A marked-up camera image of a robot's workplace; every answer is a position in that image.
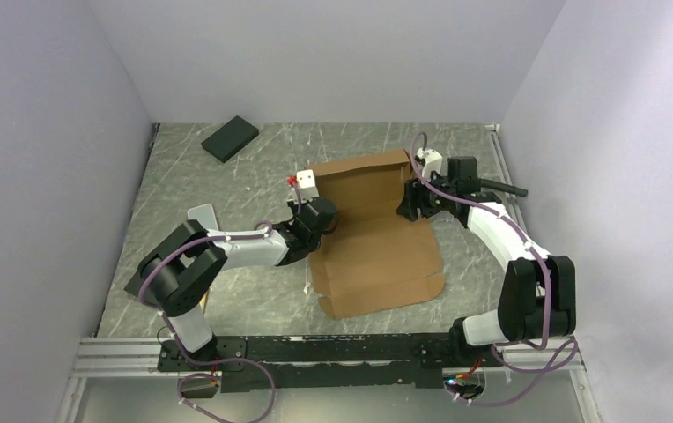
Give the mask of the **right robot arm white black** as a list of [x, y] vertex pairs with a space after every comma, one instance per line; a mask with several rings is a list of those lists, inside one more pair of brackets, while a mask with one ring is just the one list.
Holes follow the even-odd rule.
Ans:
[[[441, 170], [447, 163], [447, 173]], [[525, 197], [525, 189], [484, 179], [471, 156], [444, 160], [419, 149], [410, 163], [414, 176], [404, 184], [396, 209], [409, 221], [447, 212], [492, 252], [505, 272], [496, 308], [453, 323], [448, 353], [468, 366], [483, 346], [524, 342], [544, 347], [551, 337], [576, 327], [575, 268], [567, 256], [554, 256], [513, 221], [499, 194]]]

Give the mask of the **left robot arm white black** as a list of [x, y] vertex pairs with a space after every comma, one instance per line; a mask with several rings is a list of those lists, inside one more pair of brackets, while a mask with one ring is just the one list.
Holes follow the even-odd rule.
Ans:
[[200, 302], [219, 273], [298, 262], [334, 232], [337, 207], [327, 198], [288, 205], [290, 219], [265, 221], [252, 231], [224, 232], [188, 219], [140, 261], [124, 287], [170, 322], [182, 345], [181, 358], [193, 369], [206, 369], [216, 358], [217, 339]]

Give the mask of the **brown cardboard box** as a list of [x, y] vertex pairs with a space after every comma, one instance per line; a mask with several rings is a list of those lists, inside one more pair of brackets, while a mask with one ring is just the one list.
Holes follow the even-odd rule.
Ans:
[[445, 285], [426, 219], [396, 214], [412, 177], [404, 150], [313, 164], [315, 186], [337, 208], [336, 230], [308, 258], [323, 312], [344, 319], [430, 301]]

